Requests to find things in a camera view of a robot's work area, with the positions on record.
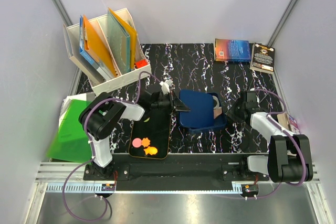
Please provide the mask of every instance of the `table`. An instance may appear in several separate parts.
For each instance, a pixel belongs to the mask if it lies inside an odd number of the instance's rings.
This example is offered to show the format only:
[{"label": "table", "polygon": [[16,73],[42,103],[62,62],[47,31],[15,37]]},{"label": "table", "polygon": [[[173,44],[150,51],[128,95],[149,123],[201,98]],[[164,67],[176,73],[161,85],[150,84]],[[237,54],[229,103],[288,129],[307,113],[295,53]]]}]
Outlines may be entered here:
[{"label": "table", "polygon": [[[275,91],[272,75],[252,71],[249,63],[217,62],[214,60],[213,44],[144,44],[145,56],[150,60],[152,73],[161,80],[173,79],[175,92],[191,89],[216,92],[220,102],[229,109],[239,97],[239,92],[251,88]],[[142,80],[142,85],[154,83],[152,78]],[[113,91],[115,97],[135,100],[137,85],[132,83]],[[80,77],[77,94],[91,92],[85,74]],[[280,102],[271,96],[260,103],[267,111],[281,111]],[[128,150],[132,123],[120,120],[111,134],[111,150],[125,153]],[[176,116],[172,117],[170,153],[257,153],[266,152],[266,140],[249,126],[229,123],[217,132],[183,134]]]}]

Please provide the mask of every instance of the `green folder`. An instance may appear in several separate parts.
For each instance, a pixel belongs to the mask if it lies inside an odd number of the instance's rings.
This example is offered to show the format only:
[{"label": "green folder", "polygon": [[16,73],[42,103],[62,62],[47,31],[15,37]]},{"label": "green folder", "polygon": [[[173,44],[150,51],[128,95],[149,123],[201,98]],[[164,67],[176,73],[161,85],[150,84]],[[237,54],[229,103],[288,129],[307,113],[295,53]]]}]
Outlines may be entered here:
[{"label": "green folder", "polygon": [[89,101],[72,100],[59,130],[47,151],[47,157],[64,161],[84,163],[92,153],[88,137],[79,123],[80,113],[90,104]]},{"label": "green folder", "polygon": [[131,36],[108,10],[107,41],[121,74],[130,71]]}]

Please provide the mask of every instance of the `pink round toy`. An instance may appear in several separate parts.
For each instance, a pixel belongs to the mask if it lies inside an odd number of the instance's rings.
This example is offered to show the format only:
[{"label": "pink round toy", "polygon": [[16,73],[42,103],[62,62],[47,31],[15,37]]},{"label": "pink round toy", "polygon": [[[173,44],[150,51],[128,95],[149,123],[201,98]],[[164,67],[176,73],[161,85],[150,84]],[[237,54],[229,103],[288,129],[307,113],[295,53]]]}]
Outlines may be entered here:
[{"label": "pink round toy", "polygon": [[140,138],[135,138],[133,141],[132,141],[132,145],[133,147],[135,148],[139,148],[141,146],[141,139]]}]

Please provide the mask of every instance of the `metallic floor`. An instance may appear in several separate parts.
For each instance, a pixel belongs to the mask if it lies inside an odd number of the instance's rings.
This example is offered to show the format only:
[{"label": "metallic floor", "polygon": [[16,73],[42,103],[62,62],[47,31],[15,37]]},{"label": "metallic floor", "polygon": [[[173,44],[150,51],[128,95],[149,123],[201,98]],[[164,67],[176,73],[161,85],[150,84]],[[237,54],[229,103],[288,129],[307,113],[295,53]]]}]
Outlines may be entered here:
[{"label": "metallic floor", "polygon": [[[260,184],[260,195],[271,192],[271,184]],[[67,203],[82,218],[93,219],[104,210],[96,198],[78,204],[90,194],[67,194]],[[266,199],[234,200],[216,195],[114,194],[110,210],[95,223],[117,224],[220,224],[220,223],[318,223],[305,186],[282,185]],[[63,206],[61,193],[46,193],[38,224],[76,224]]]}]

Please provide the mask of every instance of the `blue lid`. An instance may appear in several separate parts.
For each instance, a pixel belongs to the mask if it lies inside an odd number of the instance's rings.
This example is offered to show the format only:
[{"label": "blue lid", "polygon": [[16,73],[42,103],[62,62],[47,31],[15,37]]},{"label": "blue lid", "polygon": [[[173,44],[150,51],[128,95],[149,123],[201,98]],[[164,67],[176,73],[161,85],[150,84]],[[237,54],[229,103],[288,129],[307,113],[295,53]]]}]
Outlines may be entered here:
[{"label": "blue lid", "polygon": [[214,125],[214,101],[212,95],[193,90],[180,91],[181,101],[190,108],[180,112],[180,125],[192,129]]}]

